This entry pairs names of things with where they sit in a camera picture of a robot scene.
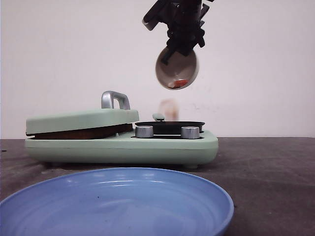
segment toy stove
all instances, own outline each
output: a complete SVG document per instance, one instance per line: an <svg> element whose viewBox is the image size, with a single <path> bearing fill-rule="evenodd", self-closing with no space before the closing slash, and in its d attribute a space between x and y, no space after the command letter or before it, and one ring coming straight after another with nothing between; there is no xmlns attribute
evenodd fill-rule
<svg viewBox="0 0 315 236"><path fill-rule="evenodd" d="M114 109L114 99L119 109ZM218 139L203 122L139 121L126 95L107 91L102 109L27 119L26 149L44 162L182 164L188 168L212 161Z"/></svg>

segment black pan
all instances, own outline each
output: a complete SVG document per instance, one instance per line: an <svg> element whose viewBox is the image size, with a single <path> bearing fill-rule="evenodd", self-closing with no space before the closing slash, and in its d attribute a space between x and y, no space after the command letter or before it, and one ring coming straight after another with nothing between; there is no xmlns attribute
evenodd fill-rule
<svg viewBox="0 0 315 236"><path fill-rule="evenodd" d="M195 126L199 127L199 132L202 131L202 126L205 122L196 121L149 121L149 122L138 122L136 125L151 125L153 126L154 134L181 134L182 127Z"/></svg>

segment red food item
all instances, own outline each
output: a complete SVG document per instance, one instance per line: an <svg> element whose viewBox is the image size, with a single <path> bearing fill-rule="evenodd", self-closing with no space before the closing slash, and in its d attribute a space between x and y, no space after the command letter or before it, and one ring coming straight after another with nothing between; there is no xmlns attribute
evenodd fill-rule
<svg viewBox="0 0 315 236"><path fill-rule="evenodd" d="M188 80L176 80L172 83L172 87L169 87L170 89L179 89L182 86L186 85L188 83Z"/></svg>

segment stove knob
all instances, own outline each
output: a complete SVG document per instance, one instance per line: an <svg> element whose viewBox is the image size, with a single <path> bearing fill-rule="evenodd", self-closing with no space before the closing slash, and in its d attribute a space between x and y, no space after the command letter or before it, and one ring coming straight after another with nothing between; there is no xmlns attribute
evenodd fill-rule
<svg viewBox="0 0 315 236"><path fill-rule="evenodd" d="M136 137L137 138L152 138L153 137L153 126L136 126Z"/></svg>
<svg viewBox="0 0 315 236"><path fill-rule="evenodd" d="M182 139L199 139L199 127L186 126L182 127Z"/></svg>

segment lid handle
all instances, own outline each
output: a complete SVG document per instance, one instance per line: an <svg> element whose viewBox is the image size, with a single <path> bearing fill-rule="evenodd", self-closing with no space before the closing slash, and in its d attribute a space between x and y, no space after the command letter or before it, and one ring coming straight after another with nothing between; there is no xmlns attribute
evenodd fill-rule
<svg viewBox="0 0 315 236"><path fill-rule="evenodd" d="M127 95L115 91L106 91L102 94L102 108L114 108L114 99L119 102L119 108L130 110Z"/></svg>

